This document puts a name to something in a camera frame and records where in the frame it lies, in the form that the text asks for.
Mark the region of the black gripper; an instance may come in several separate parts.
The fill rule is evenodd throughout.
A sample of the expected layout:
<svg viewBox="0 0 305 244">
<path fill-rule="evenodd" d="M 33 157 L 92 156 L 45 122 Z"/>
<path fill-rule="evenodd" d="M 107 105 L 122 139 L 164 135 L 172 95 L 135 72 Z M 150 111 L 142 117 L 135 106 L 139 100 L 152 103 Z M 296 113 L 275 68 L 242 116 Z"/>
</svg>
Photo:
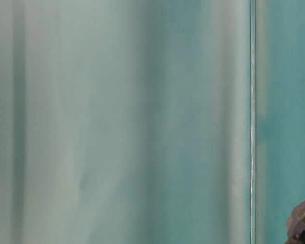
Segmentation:
<svg viewBox="0 0 305 244">
<path fill-rule="evenodd" d="M 305 244 L 305 201 L 296 206 L 286 220 L 286 244 Z"/>
</svg>

